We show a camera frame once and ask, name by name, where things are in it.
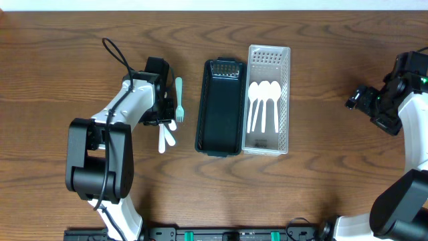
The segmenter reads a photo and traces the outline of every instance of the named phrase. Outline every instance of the wood grain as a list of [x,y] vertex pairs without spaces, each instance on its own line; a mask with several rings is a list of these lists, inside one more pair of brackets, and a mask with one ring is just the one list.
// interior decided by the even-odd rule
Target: wood grain
[[[102,227],[64,184],[68,125],[118,92],[126,70],[161,56],[184,79],[177,146],[157,152],[156,127],[132,134],[131,196],[147,219],[192,226],[284,226],[304,216],[369,212],[402,174],[403,134],[390,137],[344,102],[379,87],[395,56],[427,45],[428,12],[51,12],[0,21],[0,239],[61,240]],[[203,64],[246,60],[250,44],[292,49],[290,152],[207,157],[194,150]]]

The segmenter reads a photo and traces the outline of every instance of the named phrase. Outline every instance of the plastic fork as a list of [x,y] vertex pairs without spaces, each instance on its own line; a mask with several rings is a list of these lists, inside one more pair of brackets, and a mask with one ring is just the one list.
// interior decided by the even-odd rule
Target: plastic fork
[[175,79],[175,90],[177,91],[177,109],[175,110],[175,119],[181,123],[185,119],[185,109],[181,106],[181,94],[183,91],[183,79],[177,77]]

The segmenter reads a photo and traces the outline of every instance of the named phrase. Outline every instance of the green connector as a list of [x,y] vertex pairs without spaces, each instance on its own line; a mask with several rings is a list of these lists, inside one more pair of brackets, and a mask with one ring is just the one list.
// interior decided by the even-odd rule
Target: green connector
[[271,232],[270,236],[272,238],[272,241],[281,241],[281,236],[279,232]]
[[185,232],[185,241],[193,241],[193,232]]

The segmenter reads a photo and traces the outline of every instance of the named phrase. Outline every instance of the white cutlery organizer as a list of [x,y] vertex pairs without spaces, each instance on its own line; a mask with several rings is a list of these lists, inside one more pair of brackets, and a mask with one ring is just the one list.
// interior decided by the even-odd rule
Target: white cutlery organizer
[[[252,110],[249,109],[248,88],[252,82],[260,84],[262,81],[272,83],[277,81],[281,86],[281,96],[278,104],[279,131],[274,125],[274,101],[261,101],[257,114],[254,131],[253,125],[257,102],[254,101]],[[245,88],[245,106],[243,119],[242,149],[245,153],[257,155],[278,156],[288,152],[288,113],[290,105],[290,48],[275,46],[249,47],[247,82]],[[263,106],[266,104],[265,132],[261,131]],[[252,111],[250,132],[247,133],[249,111]]]

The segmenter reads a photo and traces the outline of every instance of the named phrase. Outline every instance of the white spoon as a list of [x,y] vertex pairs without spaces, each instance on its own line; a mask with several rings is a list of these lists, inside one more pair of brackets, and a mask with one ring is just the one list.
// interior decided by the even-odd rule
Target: white spoon
[[175,131],[177,129],[177,124],[175,124],[175,120],[171,120],[171,123],[168,124],[169,129]]
[[165,134],[165,140],[167,140],[168,145],[170,145],[171,147],[174,146],[175,145],[174,137],[171,135],[171,133],[168,131],[165,125],[163,126],[163,129]]
[[275,121],[275,132],[278,133],[278,105],[277,101],[281,97],[281,86],[278,82],[273,81],[270,84],[270,98],[274,101],[274,121]]
[[[251,128],[251,118],[253,116],[253,103],[254,100],[257,100],[257,93],[259,91],[259,85],[256,82],[252,82],[248,88],[248,98],[249,98],[249,111],[248,111],[248,122],[247,122],[247,133]],[[257,104],[256,114],[259,111],[259,104]]]
[[263,112],[261,113],[261,132],[265,133],[266,128],[266,102],[270,99],[270,83],[262,81],[259,86],[259,93],[263,100]]
[[165,128],[159,124],[159,153],[165,152]]
[[255,129],[255,124],[257,122],[257,115],[259,114],[259,105],[261,102],[261,91],[260,91],[260,85],[257,87],[257,90],[254,91],[254,95],[257,97],[257,105],[255,106],[255,112],[254,112],[254,118],[253,118],[253,125],[251,126],[251,131],[254,131]]

